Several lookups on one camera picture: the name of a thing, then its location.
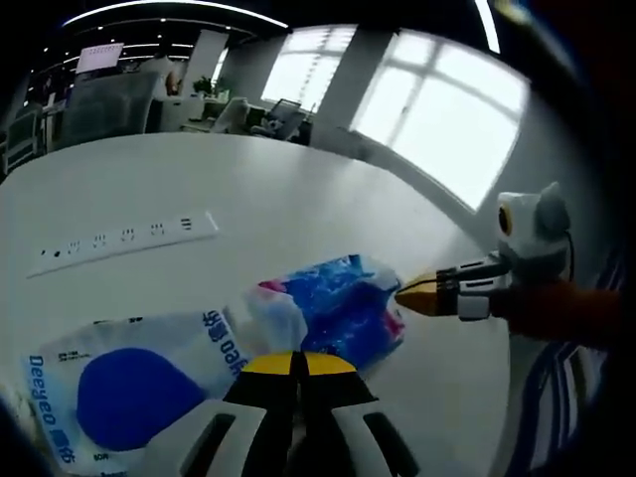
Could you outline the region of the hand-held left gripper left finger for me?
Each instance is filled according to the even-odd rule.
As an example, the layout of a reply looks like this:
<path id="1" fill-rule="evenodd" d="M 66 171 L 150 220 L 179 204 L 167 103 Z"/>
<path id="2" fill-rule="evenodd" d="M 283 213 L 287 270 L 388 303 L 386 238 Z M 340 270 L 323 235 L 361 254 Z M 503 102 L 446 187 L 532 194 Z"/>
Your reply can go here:
<path id="1" fill-rule="evenodd" d="M 154 436 L 145 476 L 281 476 L 297 404 L 295 352 L 260 356 L 222 399 L 207 399 Z"/>

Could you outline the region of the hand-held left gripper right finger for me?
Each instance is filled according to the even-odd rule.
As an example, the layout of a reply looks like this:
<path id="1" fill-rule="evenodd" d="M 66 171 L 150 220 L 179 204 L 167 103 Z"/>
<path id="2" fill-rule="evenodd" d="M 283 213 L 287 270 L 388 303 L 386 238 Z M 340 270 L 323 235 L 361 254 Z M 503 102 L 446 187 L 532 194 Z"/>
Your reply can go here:
<path id="1" fill-rule="evenodd" d="M 328 354 L 299 353 L 298 403 L 305 435 L 299 476 L 421 476 L 407 440 L 356 368 Z"/>

